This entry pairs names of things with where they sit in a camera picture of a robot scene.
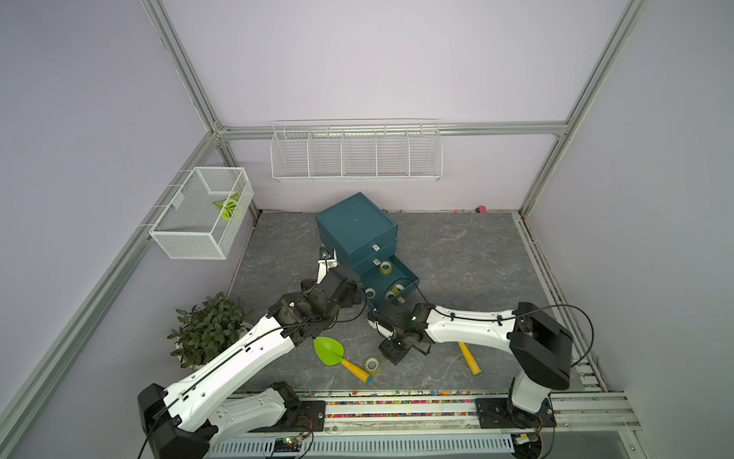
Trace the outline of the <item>blue toy rake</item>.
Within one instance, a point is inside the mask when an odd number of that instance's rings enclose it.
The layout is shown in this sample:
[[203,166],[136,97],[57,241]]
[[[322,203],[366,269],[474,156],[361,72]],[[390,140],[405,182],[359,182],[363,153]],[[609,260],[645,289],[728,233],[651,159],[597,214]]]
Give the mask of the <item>blue toy rake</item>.
[[463,342],[459,342],[459,347],[464,357],[464,360],[466,361],[466,364],[468,365],[468,369],[470,373],[473,376],[480,375],[482,373],[482,370],[479,367],[476,359],[473,357],[472,353],[470,352],[468,346]]

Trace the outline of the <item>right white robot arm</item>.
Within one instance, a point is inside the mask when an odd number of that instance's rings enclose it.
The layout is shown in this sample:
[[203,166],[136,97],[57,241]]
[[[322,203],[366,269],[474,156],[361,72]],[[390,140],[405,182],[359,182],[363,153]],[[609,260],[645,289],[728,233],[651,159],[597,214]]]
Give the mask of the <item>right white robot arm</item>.
[[512,355],[521,372],[512,380],[508,398],[476,402],[482,428],[554,426],[549,396],[570,388],[573,336],[558,321],[529,302],[513,310],[472,312],[418,303],[411,310],[390,302],[368,313],[370,325],[383,338],[380,353],[397,365],[425,344],[462,342]]

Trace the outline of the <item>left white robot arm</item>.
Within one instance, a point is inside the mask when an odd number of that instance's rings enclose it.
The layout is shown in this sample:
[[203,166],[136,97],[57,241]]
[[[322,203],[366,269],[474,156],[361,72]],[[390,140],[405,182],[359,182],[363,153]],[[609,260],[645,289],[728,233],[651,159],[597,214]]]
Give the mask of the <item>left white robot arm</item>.
[[334,325],[341,309],[365,303],[361,278],[345,266],[303,280],[300,291],[281,296],[212,361],[168,387],[151,384],[139,394],[145,447],[156,458],[204,458],[220,441],[294,425],[305,413],[284,382],[242,399],[231,396],[269,363]]

